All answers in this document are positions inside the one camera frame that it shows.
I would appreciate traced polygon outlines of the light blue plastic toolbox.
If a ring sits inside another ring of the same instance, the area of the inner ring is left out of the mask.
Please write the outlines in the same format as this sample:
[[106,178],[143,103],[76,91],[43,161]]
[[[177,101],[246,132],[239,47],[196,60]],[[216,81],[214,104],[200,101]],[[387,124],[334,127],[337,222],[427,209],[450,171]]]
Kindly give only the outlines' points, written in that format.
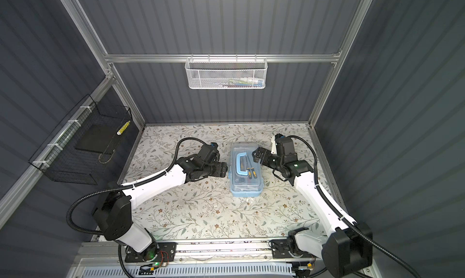
[[264,189],[260,164],[253,159],[253,152],[258,147],[247,142],[236,142],[231,146],[228,172],[230,192],[235,198],[256,198]]

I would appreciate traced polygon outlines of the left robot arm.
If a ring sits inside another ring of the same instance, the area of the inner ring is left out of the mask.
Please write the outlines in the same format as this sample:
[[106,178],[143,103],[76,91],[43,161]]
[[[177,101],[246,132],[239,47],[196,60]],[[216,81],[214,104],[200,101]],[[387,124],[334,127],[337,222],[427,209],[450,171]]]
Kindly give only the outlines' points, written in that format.
[[174,157],[164,170],[145,178],[127,182],[127,189],[103,193],[92,211],[100,235],[127,247],[143,261],[160,264],[162,251],[150,231],[134,214],[149,200],[172,188],[209,177],[224,178],[227,164],[220,161],[218,144],[203,144],[197,153]]

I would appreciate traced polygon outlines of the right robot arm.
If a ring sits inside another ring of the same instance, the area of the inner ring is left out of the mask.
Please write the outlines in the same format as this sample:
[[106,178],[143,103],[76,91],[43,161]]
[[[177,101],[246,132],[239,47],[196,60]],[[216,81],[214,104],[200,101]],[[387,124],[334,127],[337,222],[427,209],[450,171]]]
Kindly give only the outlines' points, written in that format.
[[313,162],[299,159],[294,139],[294,135],[277,134],[272,150],[258,147],[252,152],[254,162],[272,169],[275,177],[289,182],[307,200],[323,227],[322,233],[315,233],[308,227],[291,230],[287,237],[289,253],[321,259],[335,278],[350,274],[366,277],[363,270],[370,267],[373,260],[373,248],[368,242],[372,238],[371,230],[357,223],[335,202],[318,180],[315,150],[305,142]]

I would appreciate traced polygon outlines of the yellow black small screwdriver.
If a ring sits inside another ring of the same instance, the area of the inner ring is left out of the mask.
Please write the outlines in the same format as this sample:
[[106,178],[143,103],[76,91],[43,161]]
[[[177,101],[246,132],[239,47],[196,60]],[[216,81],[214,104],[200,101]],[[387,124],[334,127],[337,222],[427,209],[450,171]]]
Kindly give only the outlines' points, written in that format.
[[258,178],[254,167],[248,167],[247,168],[247,174],[248,174],[248,179],[257,179]]

